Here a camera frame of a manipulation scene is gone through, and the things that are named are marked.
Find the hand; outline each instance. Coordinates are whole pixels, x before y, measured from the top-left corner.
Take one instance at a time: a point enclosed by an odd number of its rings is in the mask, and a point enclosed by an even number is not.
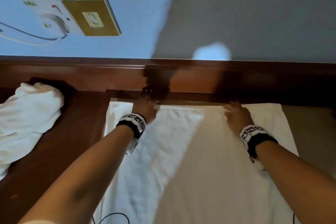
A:
[[[231,101],[229,104],[223,105],[226,110],[225,116],[227,117],[227,125],[233,133],[239,135],[241,130],[248,125],[254,125],[249,110],[236,101]]]
[[[144,116],[148,125],[156,118],[157,110],[154,109],[154,106],[157,102],[157,100],[151,100],[149,95],[145,95],[133,103],[132,112]]]

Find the gray wall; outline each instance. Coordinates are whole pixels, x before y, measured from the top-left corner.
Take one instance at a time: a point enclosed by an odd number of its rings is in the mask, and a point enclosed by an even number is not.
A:
[[[336,0],[173,0],[153,58],[336,62],[335,38]]]

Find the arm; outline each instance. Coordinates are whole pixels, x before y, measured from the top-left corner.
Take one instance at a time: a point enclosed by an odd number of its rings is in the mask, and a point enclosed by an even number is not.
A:
[[[149,124],[156,117],[154,106],[155,102],[146,97],[134,103],[132,112],[143,115]],[[19,224],[32,220],[49,220],[57,224],[89,223],[133,137],[128,126],[116,127],[75,160]]]
[[[229,128],[238,134],[254,125],[238,102],[224,106]],[[272,141],[256,146],[256,153],[280,193],[303,224],[336,223],[336,180]]]

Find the switch toggle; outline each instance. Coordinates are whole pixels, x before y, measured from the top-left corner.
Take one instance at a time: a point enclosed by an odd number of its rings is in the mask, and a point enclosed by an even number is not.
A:
[[[103,27],[104,24],[97,12],[82,12],[90,27]]]

